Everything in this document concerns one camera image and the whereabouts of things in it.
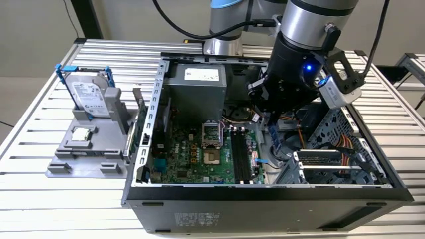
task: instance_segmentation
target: aluminum profile table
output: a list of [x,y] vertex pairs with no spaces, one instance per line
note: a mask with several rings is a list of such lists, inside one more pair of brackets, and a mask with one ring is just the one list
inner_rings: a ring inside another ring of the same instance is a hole
[[420,83],[402,83],[398,90],[424,91],[425,90],[425,54],[405,53],[396,66],[404,66]]
[[[160,52],[200,54],[200,44],[88,40],[73,44],[61,64],[112,68],[121,100],[136,107],[135,87],[149,103]],[[247,57],[268,58],[269,47],[245,46]],[[356,70],[366,57],[346,52]],[[425,238],[425,122],[372,66],[353,103],[414,202],[350,232],[325,234],[192,234],[180,238]],[[69,94],[55,74],[0,146],[0,238],[156,238],[131,209],[121,208],[124,179],[47,178],[44,172],[72,120]]]

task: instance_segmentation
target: blue connector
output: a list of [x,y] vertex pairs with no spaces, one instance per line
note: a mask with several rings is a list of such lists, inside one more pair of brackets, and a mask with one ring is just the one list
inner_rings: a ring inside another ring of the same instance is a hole
[[108,74],[109,86],[115,87],[113,75],[112,75],[112,70],[111,70],[109,66],[107,66],[105,72]]
[[268,163],[268,160],[265,160],[265,159],[256,158],[255,161],[259,162],[259,163]]
[[55,68],[56,68],[56,71],[55,71],[55,72],[56,72],[56,75],[57,75],[57,77],[59,77],[59,79],[60,79],[60,82],[65,85],[67,91],[68,91],[68,93],[69,93],[69,95],[71,95],[71,98],[72,98],[72,101],[73,101],[73,104],[75,104],[75,108],[76,108],[77,110],[80,110],[80,107],[79,107],[79,105],[77,105],[77,102],[75,101],[75,98],[73,98],[73,96],[72,96],[69,87],[68,87],[68,85],[67,85],[64,75],[61,74],[60,67],[61,67],[61,64],[57,63],[56,66],[55,66]]

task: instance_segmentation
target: metal case frame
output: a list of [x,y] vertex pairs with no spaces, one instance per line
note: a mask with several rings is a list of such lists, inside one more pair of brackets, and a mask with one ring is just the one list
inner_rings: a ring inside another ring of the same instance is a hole
[[357,124],[385,170],[392,188],[308,185],[161,185],[148,182],[152,130],[171,61],[267,66],[264,59],[161,54],[143,142],[129,170],[123,204],[133,208],[147,232],[346,231],[413,201],[396,170],[352,105]]

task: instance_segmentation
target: open computer tower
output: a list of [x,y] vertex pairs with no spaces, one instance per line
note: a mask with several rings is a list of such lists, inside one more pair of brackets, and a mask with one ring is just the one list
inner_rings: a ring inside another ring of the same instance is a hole
[[352,105],[265,127],[267,64],[163,53],[123,196],[149,233],[346,231],[413,201]]

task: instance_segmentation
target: motherboard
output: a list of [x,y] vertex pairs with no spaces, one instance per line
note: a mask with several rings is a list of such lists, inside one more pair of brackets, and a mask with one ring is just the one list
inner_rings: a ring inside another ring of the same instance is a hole
[[172,128],[167,153],[155,158],[152,183],[264,184],[255,132],[207,122]]

